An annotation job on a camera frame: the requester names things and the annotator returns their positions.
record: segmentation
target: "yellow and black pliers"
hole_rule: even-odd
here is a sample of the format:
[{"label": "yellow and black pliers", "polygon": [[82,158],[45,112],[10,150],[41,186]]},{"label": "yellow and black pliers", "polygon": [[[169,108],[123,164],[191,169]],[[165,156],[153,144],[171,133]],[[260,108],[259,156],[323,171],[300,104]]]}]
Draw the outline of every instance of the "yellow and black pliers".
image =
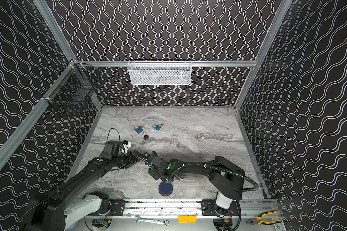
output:
[{"label": "yellow and black pliers", "polygon": [[247,224],[250,224],[250,225],[273,225],[273,224],[276,224],[276,223],[283,222],[282,220],[261,221],[261,219],[264,218],[265,216],[276,214],[276,213],[278,213],[278,211],[271,211],[271,212],[268,212],[268,213],[264,213],[260,217],[255,217],[253,219],[250,219],[249,221],[247,221]]}]

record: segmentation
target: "wire basket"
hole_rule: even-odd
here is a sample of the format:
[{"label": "wire basket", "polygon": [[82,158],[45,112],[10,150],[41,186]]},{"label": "wire basket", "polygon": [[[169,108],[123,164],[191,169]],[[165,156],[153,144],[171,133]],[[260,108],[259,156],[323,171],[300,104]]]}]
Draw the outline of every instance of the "wire basket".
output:
[{"label": "wire basket", "polygon": [[45,100],[61,116],[83,116],[91,101],[101,71],[87,64],[76,64],[60,85]]},{"label": "wire basket", "polygon": [[191,60],[130,60],[127,67],[134,85],[189,85]]}]

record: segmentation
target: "white mesh basket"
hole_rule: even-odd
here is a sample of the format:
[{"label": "white mesh basket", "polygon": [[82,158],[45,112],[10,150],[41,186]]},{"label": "white mesh basket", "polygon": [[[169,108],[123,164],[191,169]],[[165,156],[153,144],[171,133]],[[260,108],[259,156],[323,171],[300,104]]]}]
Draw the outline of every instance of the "white mesh basket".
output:
[{"label": "white mesh basket", "polygon": [[192,81],[191,60],[130,60],[127,70],[135,85],[188,85]]}]

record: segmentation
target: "black wire basket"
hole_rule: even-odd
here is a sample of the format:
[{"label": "black wire basket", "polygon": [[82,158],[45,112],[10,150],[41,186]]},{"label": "black wire basket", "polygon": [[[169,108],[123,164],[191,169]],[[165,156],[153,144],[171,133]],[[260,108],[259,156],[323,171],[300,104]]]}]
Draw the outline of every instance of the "black wire basket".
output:
[{"label": "black wire basket", "polygon": [[87,64],[76,64],[45,100],[61,116],[83,116],[102,72]]}]

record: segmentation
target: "wrench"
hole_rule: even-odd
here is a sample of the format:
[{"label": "wrench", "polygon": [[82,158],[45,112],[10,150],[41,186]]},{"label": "wrench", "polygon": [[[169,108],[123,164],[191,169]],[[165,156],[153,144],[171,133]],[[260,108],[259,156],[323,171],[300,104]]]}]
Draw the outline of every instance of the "wrench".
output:
[{"label": "wrench", "polygon": [[165,225],[165,226],[168,226],[170,224],[169,221],[158,221],[158,220],[146,219],[146,218],[142,218],[140,216],[135,216],[135,217],[137,218],[137,220],[135,222],[145,221],[145,222],[161,224],[161,225]]}]

